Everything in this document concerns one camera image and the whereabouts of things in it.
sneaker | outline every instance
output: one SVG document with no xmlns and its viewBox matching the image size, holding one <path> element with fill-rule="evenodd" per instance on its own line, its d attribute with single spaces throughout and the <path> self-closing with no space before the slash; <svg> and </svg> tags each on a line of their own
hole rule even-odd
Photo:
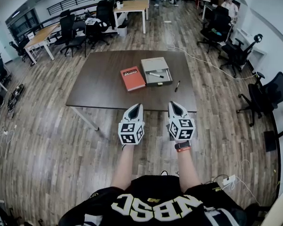
<svg viewBox="0 0 283 226">
<path fill-rule="evenodd" d="M 166 170 L 162 170 L 160 173 L 161 176 L 168 176 L 168 172 Z"/>
<path fill-rule="evenodd" d="M 4 99 L 3 99 L 3 102 L 2 102 L 2 105 L 0 106 L 0 108 L 3 107 L 3 105 L 4 105 Z"/>
</svg>

book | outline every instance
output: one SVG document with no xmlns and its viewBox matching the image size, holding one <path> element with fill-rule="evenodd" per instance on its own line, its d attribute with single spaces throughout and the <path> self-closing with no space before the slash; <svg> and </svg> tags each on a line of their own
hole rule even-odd
<svg viewBox="0 0 283 226">
<path fill-rule="evenodd" d="M 122 70 L 121 75 L 128 91 L 146 86 L 145 80 L 137 66 Z"/>
</svg>

smartwatch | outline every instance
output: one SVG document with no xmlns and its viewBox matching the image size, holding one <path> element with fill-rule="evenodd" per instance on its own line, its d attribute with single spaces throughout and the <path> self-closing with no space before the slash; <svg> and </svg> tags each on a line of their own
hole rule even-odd
<svg viewBox="0 0 283 226">
<path fill-rule="evenodd" d="M 178 153 L 185 151 L 185 150 L 189 150 L 190 148 L 191 148 L 190 141 L 185 141 L 185 142 L 182 142 L 182 143 L 175 144 L 175 149 Z"/>
</svg>

pen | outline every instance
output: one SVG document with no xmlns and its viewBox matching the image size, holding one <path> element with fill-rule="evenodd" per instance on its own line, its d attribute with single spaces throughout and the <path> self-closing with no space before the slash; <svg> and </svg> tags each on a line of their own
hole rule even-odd
<svg viewBox="0 0 283 226">
<path fill-rule="evenodd" d="M 159 77 L 159 78 L 164 78 L 162 75 L 159 75 L 159 74 L 156 74 L 156 73 L 150 72 L 149 74 L 153 75 L 153 76 L 156 76 L 156 77 Z"/>
<path fill-rule="evenodd" d="M 175 92 L 178 90 L 178 86 L 179 86 L 180 81 L 178 82 L 176 88 L 175 88 Z"/>
</svg>

wooden floor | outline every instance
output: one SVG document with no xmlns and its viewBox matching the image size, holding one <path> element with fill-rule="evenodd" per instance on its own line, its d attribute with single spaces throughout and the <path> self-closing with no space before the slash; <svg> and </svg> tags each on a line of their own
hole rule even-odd
<svg viewBox="0 0 283 226">
<path fill-rule="evenodd" d="M 110 45 L 99 43 L 95 50 L 167 50 L 172 35 L 161 24 L 167 24 L 175 34 L 175 45 L 199 59 L 220 66 L 217 52 L 206 53 L 202 40 L 201 19 L 193 2 L 179 2 L 178 7 L 151 5 L 146 34 L 142 33 L 140 13 L 129 15 L 128 34 L 108 38 Z M 17 104 L 14 119 L 6 119 L 7 109 L 0 111 L 0 128 L 17 128 L 9 145 L 2 144 L 0 158 L 0 199 L 13 207 L 16 216 L 44 225 L 55 225 L 70 208 L 86 200 L 92 192 L 109 186 L 113 170 L 121 153 L 117 126 L 124 111 L 88 109 L 86 112 L 99 125 L 100 131 L 89 129 L 71 108 L 66 99 L 86 58 L 83 49 L 74 57 L 59 53 L 61 46 L 50 46 L 55 60 L 46 51 L 38 64 L 29 67 L 16 60 L 9 64 L 13 81 L 11 91 L 19 83 L 25 91 Z M 198 112 L 191 114 L 196 121 L 197 134 L 192 141 L 192 157 L 203 183 L 219 174 L 239 176 L 261 205 L 270 205 L 277 184 L 277 152 L 265 152 L 263 132 L 272 129 L 271 119 L 263 116 L 249 127 L 249 112 L 236 114 L 245 103 L 237 95 L 248 95 L 247 84 L 254 79 L 233 80 L 209 65 L 186 56 L 190 69 Z M 245 69 L 238 76 L 250 76 Z M 178 170 L 177 155 L 168 141 L 165 128 L 167 113 L 144 112 L 145 136 L 134 151 L 133 178 Z M 239 166 L 243 162 L 241 173 Z M 222 178 L 217 182 L 222 185 Z M 242 207 L 254 202 L 240 182 L 225 191 Z"/>
</svg>

